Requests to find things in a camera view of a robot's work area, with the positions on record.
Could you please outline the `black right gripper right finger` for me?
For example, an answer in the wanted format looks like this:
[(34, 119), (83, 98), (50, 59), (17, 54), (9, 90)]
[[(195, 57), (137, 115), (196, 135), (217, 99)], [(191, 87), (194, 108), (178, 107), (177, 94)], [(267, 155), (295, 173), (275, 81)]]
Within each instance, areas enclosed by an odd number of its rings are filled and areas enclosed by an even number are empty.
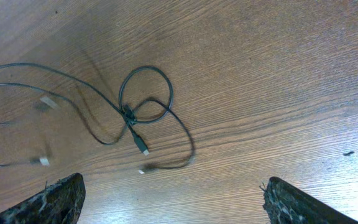
[(264, 192), (263, 209), (271, 224), (358, 224), (279, 177), (271, 177)]

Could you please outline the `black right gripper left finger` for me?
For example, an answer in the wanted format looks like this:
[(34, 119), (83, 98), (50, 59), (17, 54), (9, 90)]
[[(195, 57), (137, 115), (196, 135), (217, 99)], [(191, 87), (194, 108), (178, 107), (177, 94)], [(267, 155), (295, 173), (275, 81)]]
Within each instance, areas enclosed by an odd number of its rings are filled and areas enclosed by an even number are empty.
[(74, 173), (0, 212), (0, 223), (76, 224), (85, 196), (83, 176)]

